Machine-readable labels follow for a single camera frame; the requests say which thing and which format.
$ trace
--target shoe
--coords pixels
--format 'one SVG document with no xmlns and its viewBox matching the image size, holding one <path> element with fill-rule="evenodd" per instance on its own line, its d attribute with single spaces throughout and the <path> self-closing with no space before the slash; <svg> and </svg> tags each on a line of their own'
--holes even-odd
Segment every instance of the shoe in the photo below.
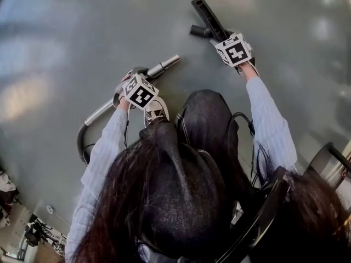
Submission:
<svg viewBox="0 0 351 263">
<path fill-rule="evenodd" d="M 156 118 L 163 118 L 169 121 L 168 109 L 162 98 L 155 97 L 144 110 L 144 125 L 147 127 Z"/>
</svg>

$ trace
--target gray floor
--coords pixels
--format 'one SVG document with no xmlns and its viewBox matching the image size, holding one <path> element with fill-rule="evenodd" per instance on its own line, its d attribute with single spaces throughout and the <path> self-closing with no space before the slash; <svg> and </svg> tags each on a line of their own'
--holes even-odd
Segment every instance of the gray floor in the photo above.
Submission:
<svg viewBox="0 0 351 263">
<path fill-rule="evenodd" d="M 245 80 L 207 40 L 189 35 L 192 24 L 202 25 L 190 1 L 1 0 L 0 157 L 40 217 L 52 205 L 71 220 L 85 170 L 78 128 L 133 66 L 182 57 L 157 83 L 172 118 L 191 92 L 205 88 L 221 92 L 233 112 L 250 114 Z M 206 1 L 224 27 L 253 46 L 262 79 L 290 123 L 299 168 L 327 141 L 342 149 L 351 135 L 347 0 Z M 131 120 L 130 141 L 142 128 L 141 112 Z M 247 168 L 252 140 L 241 125 Z"/>
</svg>

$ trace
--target light blue sleeve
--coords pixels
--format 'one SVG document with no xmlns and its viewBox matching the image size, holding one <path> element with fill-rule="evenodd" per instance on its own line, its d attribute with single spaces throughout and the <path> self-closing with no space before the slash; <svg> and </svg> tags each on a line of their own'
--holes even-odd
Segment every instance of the light blue sleeve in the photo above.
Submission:
<svg viewBox="0 0 351 263">
<path fill-rule="evenodd" d="M 71 257 L 85 235 L 111 163 L 125 149 L 126 124 L 127 112 L 117 109 L 104 128 L 101 138 L 92 149 L 90 163 L 81 179 L 84 188 L 73 213 L 72 225 L 67 236 L 66 262 L 71 262 Z"/>
<path fill-rule="evenodd" d="M 255 129 L 256 156 L 261 145 L 271 159 L 274 169 L 281 166 L 296 171 L 296 149 L 287 121 L 282 117 L 268 89 L 259 77 L 251 78 L 246 89 L 250 97 Z"/>
</svg>

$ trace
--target black pants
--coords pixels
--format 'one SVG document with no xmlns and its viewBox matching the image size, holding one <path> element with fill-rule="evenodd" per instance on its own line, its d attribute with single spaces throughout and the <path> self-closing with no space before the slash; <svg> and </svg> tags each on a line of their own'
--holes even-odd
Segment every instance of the black pants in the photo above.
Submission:
<svg viewBox="0 0 351 263">
<path fill-rule="evenodd" d="M 235 201 L 245 210 L 253 196 L 237 158 L 239 127 L 211 90 L 192 93 L 175 124 L 156 121 L 140 132 L 141 139 L 156 141 L 160 160 L 145 234 L 152 247 L 173 258 L 216 256 Z"/>
</svg>

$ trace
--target long dark hair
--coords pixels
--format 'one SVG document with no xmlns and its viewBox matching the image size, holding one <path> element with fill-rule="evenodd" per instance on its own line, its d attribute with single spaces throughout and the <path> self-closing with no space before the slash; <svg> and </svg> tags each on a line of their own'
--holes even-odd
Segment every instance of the long dark hair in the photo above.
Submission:
<svg viewBox="0 0 351 263">
<path fill-rule="evenodd" d="M 151 140 L 139 140 L 117 156 L 95 205 L 90 229 L 73 256 L 74 262 L 142 262 L 139 246 L 143 217 L 151 203 L 149 184 L 159 165 L 158 155 Z M 265 165 L 257 163 L 262 181 L 273 174 L 269 158 L 265 160 Z M 237 169 L 233 170 L 242 171 L 239 163 L 234 166 Z M 240 174 L 236 177 L 247 178 Z M 287 179 L 291 185 L 288 201 L 254 249 L 252 261 L 265 257 L 270 261 L 293 261 L 309 255 L 325 258 L 326 253 L 350 255 L 350 229 L 344 225 L 348 213 L 335 191 L 313 174 L 288 173 Z M 272 256 L 273 250 L 289 253 L 288 257 L 278 260 Z"/>
</svg>

